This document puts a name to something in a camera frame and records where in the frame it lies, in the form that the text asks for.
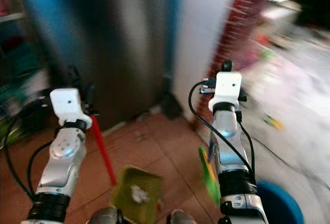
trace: blue container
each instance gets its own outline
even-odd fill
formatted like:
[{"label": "blue container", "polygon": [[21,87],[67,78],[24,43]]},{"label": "blue container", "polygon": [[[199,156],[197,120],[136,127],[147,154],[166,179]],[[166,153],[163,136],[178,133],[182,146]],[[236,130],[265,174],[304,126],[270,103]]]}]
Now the blue container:
[{"label": "blue container", "polygon": [[261,180],[257,183],[269,224],[303,224],[304,216],[297,202],[281,187]]}]

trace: stainless steel refrigerator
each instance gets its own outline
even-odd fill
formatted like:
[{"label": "stainless steel refrigerator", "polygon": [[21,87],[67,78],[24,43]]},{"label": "stainless steel refrigerator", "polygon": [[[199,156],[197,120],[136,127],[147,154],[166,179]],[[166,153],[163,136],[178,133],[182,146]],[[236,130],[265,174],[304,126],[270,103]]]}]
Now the stainless steel refrigerator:
[{"label": "stainless steel refrigerator", "polygon": [[95,83],[106,130],[162,96],[167,0],[24,0],[61,75],[77,66]]}]

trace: brick pillar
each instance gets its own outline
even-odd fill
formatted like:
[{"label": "brick pillar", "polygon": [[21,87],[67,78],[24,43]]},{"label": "brick pillar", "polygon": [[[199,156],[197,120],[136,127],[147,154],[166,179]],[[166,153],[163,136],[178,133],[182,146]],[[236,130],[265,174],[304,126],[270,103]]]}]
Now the brick pillar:
[{"label": "brick pillar", "polygon": [[[262,10],[265,0],[234,0],[233,5],[229,7],[229,15],[223,30],[219,37],[213,61],[206,74],[207,77],[214,77],[222,62],[230,59],[234,62],[244,59],[246,48],[249,47],[249,35],[259,22],[259,14]],[[208,122],[212,119],[212,113],[208,109],[210,95],[201,95],[197,107],[199,113]],[[201,124],[197,118],[192,122],[192,126],[201,135],[202,138],[208,137],[209,130]]]}]

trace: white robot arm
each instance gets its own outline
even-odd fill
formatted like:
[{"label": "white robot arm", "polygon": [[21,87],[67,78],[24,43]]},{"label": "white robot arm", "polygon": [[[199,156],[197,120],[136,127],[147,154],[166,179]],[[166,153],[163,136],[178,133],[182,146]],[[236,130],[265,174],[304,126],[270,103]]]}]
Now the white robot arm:
[{"label": "white robot arm", "polygon": [[85,130],[92,124],[82,108],[76,88],[51,92],[61,129],[50,145],[49,160],[38,184],[34,204],[21,224],[59,224],[65,219],[80,165],[86,155]]},{"label": "white robot arm", "polygon": [[[222,68],[227,70],[217,73],[215,94],[208,104],[213,112],[212,126],[247,162],[248,158],[241,144],[241,128],[236,117],[242,76],[238,72],[231,72],[229,65]],[[215,145],[213,154],[220,184],[220,209],[226,216],[218,223],[268,224],[261,199],[257,195],[254,172],[251,172],[237,153],[214,132],[211,133],[211,140]]]}]

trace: shelf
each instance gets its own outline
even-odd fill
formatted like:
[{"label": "shelf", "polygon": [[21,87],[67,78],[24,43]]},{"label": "shelf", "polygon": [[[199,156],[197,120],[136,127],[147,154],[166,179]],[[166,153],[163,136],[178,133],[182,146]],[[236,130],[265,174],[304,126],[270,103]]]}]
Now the shelf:
[{"label": "shelf", "polygon": [[20,13],[20,12],[10,14],[10,15],[6,15],[6,16],[2,16],[2,17],[0,17],[0,23],[11,21],[11,20],[21,19],[23,17],[24,17],[24,14]]}]

